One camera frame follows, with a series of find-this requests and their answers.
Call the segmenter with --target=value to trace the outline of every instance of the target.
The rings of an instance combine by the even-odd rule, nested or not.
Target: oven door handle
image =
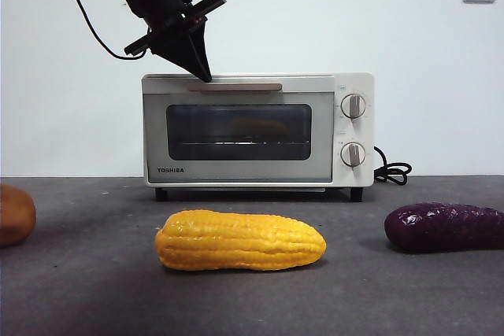
[[[271,92],[282,90],[281,83],[190,83],[191,92]]]

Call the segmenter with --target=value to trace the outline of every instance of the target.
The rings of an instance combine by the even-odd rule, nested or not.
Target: oven dial
[[[348,143],[341,149],[341,159],[349,167],[357,167],[364,163],[365,150],[358,143]]]
[[[348,118],[354,120],[364,114],[365,100],[358,94],[349,94],[341,102],[341,110]]]

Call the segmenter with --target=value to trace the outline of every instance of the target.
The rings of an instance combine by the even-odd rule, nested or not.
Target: gray table
[[[401,205],[447,201],[504,209],[504,176],[413,177],[376,184],[363,203],[324,194],[175,193],[141,179],[6,179],[29,191],[37,225],[2,256],[3,335],[500,335],[504,251],[409,255],[383,221]],[[207,208],[291,216],[327,252],[278,272],[184,273],[153,240],[173,212]]]

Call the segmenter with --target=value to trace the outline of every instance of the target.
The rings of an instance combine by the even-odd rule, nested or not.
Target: white toaster oven
[[[374,181],[373,77],[186,75],[143,78],[144,165],[169,188],[350,188]]]

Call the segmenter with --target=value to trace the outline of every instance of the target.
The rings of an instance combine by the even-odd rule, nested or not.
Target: power cord
[[[117,59],[121,59],[123,61],[137,61],[138,59],[141,59],[145,56],[145,53],[147,52],[147,50],[144,50],[139,56],[137,57],[122,57],[121,55],[117,55],[115,54],[111,49],[109,49],[109,47],[102,41],[102,39],[100,39],[100,37],[98,36],[98,33],[96,33],[96,30],[93,28],[93,25],[91,25],[91,22],[89,21],[89,17],[87,16],[87,13],[86,13],[86,10],[84,9],[83,5],[82,5],[82,2],[80,0],[76,0],[77,1],[77,4],[79,5],[79,8],[80,8],[80,12],[82,12],[83,16],[84,16],[84,19],[86,21],[86,24],[87,26],[90,28],[91,30],[91,33],[93,33],[93,36],[96,38],[96,40],[100,43],[100,45],[103,46],[103,48],[107,51],[107,53],[109,53],[110,55],[112,55],[114,58],[117,58]]]
[[[397,185],[406,185],[408,183],[408,174],[413,170],[411,165],[407,163],[387,163],[387,158],[382,150],[375,147],[375,151],[381,156],[384,165],[375,169],[375,180],[379,183],[385,183],[388,180],[396,183]],[[401,176],[402,180],[396,179],[392,176]]]

